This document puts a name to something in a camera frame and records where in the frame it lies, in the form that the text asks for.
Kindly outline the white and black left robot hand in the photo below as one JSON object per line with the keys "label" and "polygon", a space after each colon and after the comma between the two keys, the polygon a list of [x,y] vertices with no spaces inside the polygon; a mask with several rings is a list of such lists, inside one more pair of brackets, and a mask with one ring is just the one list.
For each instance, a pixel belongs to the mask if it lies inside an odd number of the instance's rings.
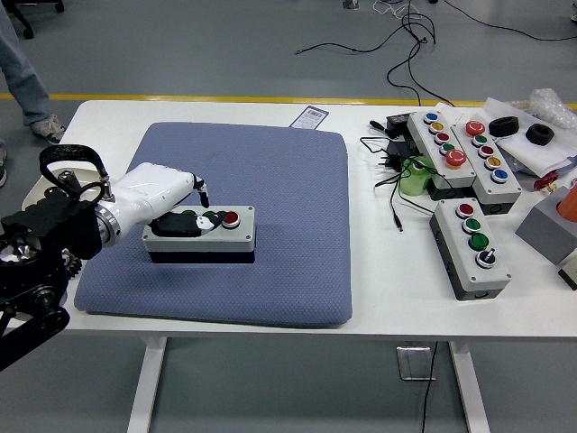
{"label": "white and black left robot hand", "polygon": [[[176,206],[197,192],[205,212],[175,213]],[[147,225],[157,236],[199,237],[218,228],[226,211],[208,210],[206,183],[182,170],[144,162],[113,185],[114,199],[97,207],[101,237],[106,245],[123,240],[137,225]]]}

